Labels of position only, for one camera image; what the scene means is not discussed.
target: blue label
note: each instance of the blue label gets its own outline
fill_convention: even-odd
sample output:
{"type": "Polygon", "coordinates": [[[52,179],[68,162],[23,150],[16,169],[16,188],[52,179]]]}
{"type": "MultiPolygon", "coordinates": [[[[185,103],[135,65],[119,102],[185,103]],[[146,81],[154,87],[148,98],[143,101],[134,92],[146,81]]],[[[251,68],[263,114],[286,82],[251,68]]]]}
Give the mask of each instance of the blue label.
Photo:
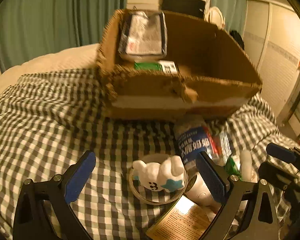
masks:
{"type": "Polygon", "coordinates": [[[179,146],[178,155],[184,165],[195,160],[199,152],[205,151],[208,155],[213,152],[209,137],[202,126],[192,128],[181,134],[177,141],[179,146]]]}

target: paper box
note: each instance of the paper box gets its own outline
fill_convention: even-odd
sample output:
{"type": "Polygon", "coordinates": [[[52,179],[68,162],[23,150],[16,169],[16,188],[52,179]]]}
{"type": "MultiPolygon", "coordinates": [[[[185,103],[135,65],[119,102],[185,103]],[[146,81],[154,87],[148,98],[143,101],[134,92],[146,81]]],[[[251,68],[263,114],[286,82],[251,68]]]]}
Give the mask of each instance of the paper box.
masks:
{"type": "Polygon", "coordinates": [[[135,70],[118,54],[127,13],[115,11],[98,49],[108,117],[175,120],[196,113],[226,118],[261,89],[253,64],[231,36],[203,19],[168,11],[164,60],[174,61],[179,74],[135,70]]]}

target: checkered bedsheet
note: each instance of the checkered bedsheet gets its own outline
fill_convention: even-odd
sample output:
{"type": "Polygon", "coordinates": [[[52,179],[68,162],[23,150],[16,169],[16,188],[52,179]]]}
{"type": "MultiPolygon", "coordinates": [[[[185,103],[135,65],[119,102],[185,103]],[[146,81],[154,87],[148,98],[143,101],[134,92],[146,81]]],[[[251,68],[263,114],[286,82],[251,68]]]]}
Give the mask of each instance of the checkered bedsheet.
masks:
{"type": "MultiPolygon", "coordinates": [[[[230,135],[235,154],[251,150],[253,166],[270,158],[292,173],[297,170],[265,153],[273,141],[299,147],[275,125],[274,114],[260,96],[225,123],[209,124],[215,134],[230,135]]],[[[165,206],[140,203],[128,186],[134,160],[150,153],[174,154],[173,124],[116,121],[104,116],[104,94],[97,69],[63,70],[23,75],[0,95],[0,231],[12,239],[15,206],[22,183],[49,180],[90,149],[97,165],[74,213],[93,239],[139,239],[165,211],[165,206]]],[[[272,190],[280,224],[288,205],[272,190]]],[[[52,223],[57,224],[52,214],[52,223]]]]}

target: plastic bottle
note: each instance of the plastic bottle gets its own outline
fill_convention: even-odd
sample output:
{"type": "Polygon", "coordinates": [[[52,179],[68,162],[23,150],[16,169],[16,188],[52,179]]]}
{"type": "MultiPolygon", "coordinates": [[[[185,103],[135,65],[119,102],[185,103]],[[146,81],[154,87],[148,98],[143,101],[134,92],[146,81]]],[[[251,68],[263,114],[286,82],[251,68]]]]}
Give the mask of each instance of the plastic bottle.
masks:
{"type": "Polygon", "coordinates": [[[198,171],[195,159],[199,152],[205,151],[218,164],[220,155],[201,115],[185,115],[176,122],[174,134],[178,142],[176,154],[181,157],[190,178],[198,171]]]}
{"type": "Polygon", "coordinates": [[[252,181],[252,158],[248,150],[240,152],[240,173],[243,181],[252,181]]]}

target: black monitor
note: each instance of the black monitor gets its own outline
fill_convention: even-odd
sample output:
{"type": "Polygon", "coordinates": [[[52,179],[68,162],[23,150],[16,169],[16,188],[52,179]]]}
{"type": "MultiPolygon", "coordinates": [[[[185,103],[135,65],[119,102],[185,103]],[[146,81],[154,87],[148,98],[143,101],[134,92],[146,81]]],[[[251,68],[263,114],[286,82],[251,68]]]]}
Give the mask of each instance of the black monitor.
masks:
{"type": "Polygon", "coordinates": [[[205,5],[203,0],[163,0],[161,9],[203,18],[205,5]]]}

